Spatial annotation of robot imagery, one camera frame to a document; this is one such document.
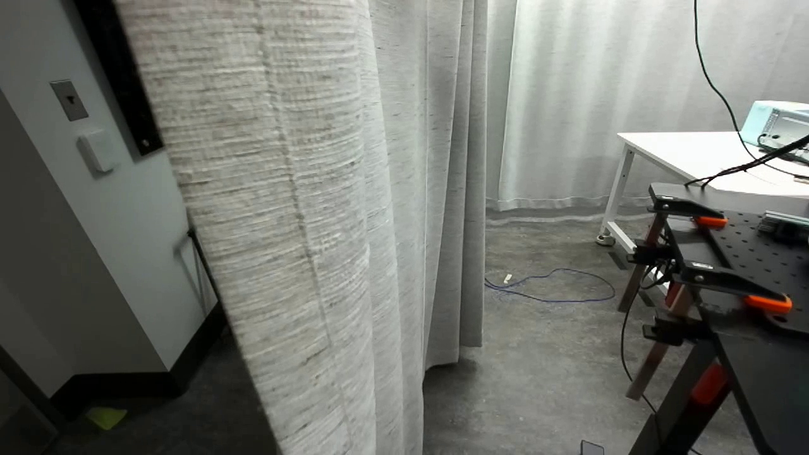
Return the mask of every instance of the black cable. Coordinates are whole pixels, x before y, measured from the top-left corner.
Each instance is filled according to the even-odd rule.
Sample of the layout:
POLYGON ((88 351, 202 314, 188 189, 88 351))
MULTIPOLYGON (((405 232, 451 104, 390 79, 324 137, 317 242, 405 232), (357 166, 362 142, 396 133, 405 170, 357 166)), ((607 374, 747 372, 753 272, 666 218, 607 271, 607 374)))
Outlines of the black cable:
MULTIPOLYGON (((634 382, 632 374, 629 374, 629 366, 628 366, 628 324, 629 324, 629 312, 624 314, 624 322, 621 322, 620 358, 621 358, 621 366, 624 366, 628 380, 634 382)), ((662 429, 661 429, 661 420, 657 420, 657 408, 650 403, 648 394, 640 394, 640 400, 642 400, 642 403, 650 408, 650 413, 653 413, 653 423, 656 423, 656 432, 657 432, 657 446, 661 446, 661 442, 662 442, 662 429)))
POLYGON ((760 165, 767 165, 767 163, 771 163, 771 159, 779 159, 779 157, 783 157, 783 154, 788 154, 788 152, 795 152, 795 150, 803 150, 806 145, 809 145, 809 137, 801 137, 801 140, 788 142, 787 146, 779 146, 779 150, 774 150, 771 154, 763 154, 763 157, 759 157, 759 159, 744 163, 744 165, 739 165, 739 166, 721 170, 721 171, 716 171, 716 175, 710 175, 710 176, 690 180, 690 181, 686 181, 686 188, 701 185, 701 188, 706 189, 706 188, 707 188, 714 180, 717 180, 717 176, 736 175, 736 171, 748 171, 748 170, 760 166, 760 165))
MULTIPOLYGON (((744 137, 740 137, 739 120, 736 120, 736 115, 734 115, 734 106, 730 106, 729 97, 714 83, 714 79, 710 79, 710 74, 707 74, 706 55, 702 55, 702 45, 701 45, 701 0, 692 0, 692 2, 690 2, 690 11, 692 11, 692 45, 695 45, 695 51, 697 51, 697 64, 701 64, 702 79, 706 79, 706 83, 710 85, 710 90, 724 101, 740 150, 755 163, 755 154, 748 150, 748 145, 747 145, 744 137)), ((774 170, 774 171, 788 175, 788 176, 795 176, 795 180, 806 180, 803 175, 795 175, 795 171, 779 170, 779 166, 767 165, 767 163, 760 163, 760 165, 769 166, 769 170, 774 170)), ((717 176, 724 176, 724 171, 717 171, 717 175, 714 175, 714 176, 690 180, 690 181, 686 181, 686 188, 690 188, 690 185, 707 188, 707 185, 710 185, 714 180, 717 180, 717 176)))

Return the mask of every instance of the power cord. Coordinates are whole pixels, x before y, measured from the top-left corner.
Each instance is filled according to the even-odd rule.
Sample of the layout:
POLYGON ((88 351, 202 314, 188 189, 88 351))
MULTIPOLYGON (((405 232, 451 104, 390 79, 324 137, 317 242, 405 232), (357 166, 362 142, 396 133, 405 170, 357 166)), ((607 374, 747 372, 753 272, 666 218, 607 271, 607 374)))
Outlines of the power cord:
POLYGON ((795 175, 795 171, 787 171, 787 170, 779 170, 779 166, 769 165, 771 159, 777 159, 774 154, 755 157, 755 154, 748 150, 748 145, 747 145, 744 137, 740 137, 739 120, 736 120, 736 115, 734 115, 734 106, 730 106, 729 97, 714 83, 714 79, 710 79, 710 74, 707 74, 707 65, 706 65, 706 55, 702 55, 702 45, 701 45, 701 0, 692 0, 692 2, 690 2, 690 11, 692 11, 692 45, 695 45, 695 51, 697 51, 697 64, 701 64, 702 79, 706 79, 707 88, 724 101, 724 106, 725 106, 725 111, 729 111, 729 120, 730 120, 730 125, 734 125, 736 140, 739 140, 740 150, 744 150, 753 163, 740 165, 740 166, 729 166, 729 170, 716 171, 716 175, 710 175, 710 176, 687 180, 686 188, 701 185, 701 189, 706 189, 706 188, 707 188, 714 180, 717 180, 717 176, 736 175, 736 171, 747 171, 747 170, 759 166, 759 165, 763 165, 763 166, 769 166, 769 170, 774 170, 774 171, 788 175, 788 176, 795 176, 795 180, 809 180, 806 175, 795 175))
POLYGON ((552 272, 525 275, 525 278, 509 280, 509 283, 494 283, 491 278, 486 278, 486 288, 494 288, 505 295, 522 295, 522 299, 538 302, 538 304, 607 304, 616 295, 615 286, 607 278, 590 272, 590 271, 578 271, 578 269, 554 269, 552 272), (578 283, 582 283, 582 278, 590 278, 590 280, 599 283, 605 288, 605 294, 582 295, 582 299, 554 299, 554 295, 534 295, 534 294, 522 291, 530 280, 552 280, 554 275, 562 275, 562 272, 578 275, 578 283))

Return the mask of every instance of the white curtain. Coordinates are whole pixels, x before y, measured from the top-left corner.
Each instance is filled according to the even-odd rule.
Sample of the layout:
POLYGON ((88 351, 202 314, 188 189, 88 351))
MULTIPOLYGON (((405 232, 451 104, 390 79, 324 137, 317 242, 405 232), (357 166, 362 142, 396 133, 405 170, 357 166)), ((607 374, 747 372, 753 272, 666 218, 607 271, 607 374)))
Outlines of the white curtain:
MULTIPOLYGON (((702 0, 707 68, 744 121, 755 99, 809 101, 809 8, 702 0)), ((690 0, 491 2, 489 206, 596 209, 620 157, 616 132, 730 130, 692 45, 690 0)), ((648 206, 640 166, 628 203, 648 206)))
POLYGON ((420 452, 480 345, 486 2, 120 12, 284 452, 420 452))

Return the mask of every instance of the cable on floor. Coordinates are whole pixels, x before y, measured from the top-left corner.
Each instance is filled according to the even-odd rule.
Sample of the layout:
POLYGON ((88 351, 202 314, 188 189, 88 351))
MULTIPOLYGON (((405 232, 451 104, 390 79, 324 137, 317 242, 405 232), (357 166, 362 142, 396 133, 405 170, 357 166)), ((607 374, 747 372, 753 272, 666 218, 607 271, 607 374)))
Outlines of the cable on floor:
POLYGON ((616 295, 615 286, 607 278, 590 272, 590 271, 578 271, 578 269, 554 269, 552 272, 525 275, 525 278, 509 280, 509 283, 494 283, 491 278, 486 278, 486 288, 494 288, 505 295, 522 295, 522 299, 538 302, 538 304, 607 304, 616 295), (524 291, 530 280, 552 280, 565 272, 576 275, 578 283, 582 280, 596 283, 602 288, 602 294, 578 295, 578 299, 559 299, 559 295, 537 295, 537 294, 524 291))

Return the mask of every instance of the gray floor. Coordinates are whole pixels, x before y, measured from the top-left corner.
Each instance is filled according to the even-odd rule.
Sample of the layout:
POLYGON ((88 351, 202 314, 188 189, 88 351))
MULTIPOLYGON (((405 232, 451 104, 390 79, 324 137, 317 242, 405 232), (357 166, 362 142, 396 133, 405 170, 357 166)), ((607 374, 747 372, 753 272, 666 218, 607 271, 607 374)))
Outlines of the gray floor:
MULTIPOLYGON (((616 294, 628 272, 594 246, 594 223, 494 223, 489 275, 524 278, 578 269, 607 278, 616 294)), ((547 299, 605 295, 605 286, 575 272, 525 288, 547 299)), ((629 366, 650 347, 637 304, 628 332, 629 366)), ((629 451, 648 408, 624 398, 616 339, 621 315, 609 304, 537 304, 489 291, 486 347, 457 366, 432 370, 425 382, 425 452, 542 452, 572 455, 592 439, 613 455, 629 451)), ((661 403, 686 350, 666 358, 650 400, 661 403)), ((188 394, 170 403, 106 403, 132 409, 111 432, 87 420, 68 425, 53 455, 269 455, 275 452, 266 417, 224 336, 202 363, 188 394)), ((755 452, 736 403, 721 409, 702 439, 702 455, 755 452)))
POLYGON ((111 432, 74 420, 50 455, 273 455, 275 442, 230 334, 176 400, 99 403, 130 409, 111 432))
MULTIPOLYGON (((594 246, 594 223, 496 223, 489 227, 489 275, 524 278, 554 269, 578 269, 615 283, 628 280, 607 251, 594 246)), ((605 286, 576 272, 534 283, 534 295, 605 295, 605 286)), ((640 324, 650 322, 634 307, 628 328, 629 372, 644 357, 640 324)), ((650 409, 624 398, 620 366, 621 315, 609 304, 537 304, 489 291, 486 347, 457 366, 432 370, 425 382, 425 452, 543 452, 572 455, 578 439, 629 452, 650 409)), ((657 372, 650 400, 661 403, 686 350, 676 350, 657 372)), ((755 452, 734 400, 716 415, 695 446, 702 455, 755 452)))

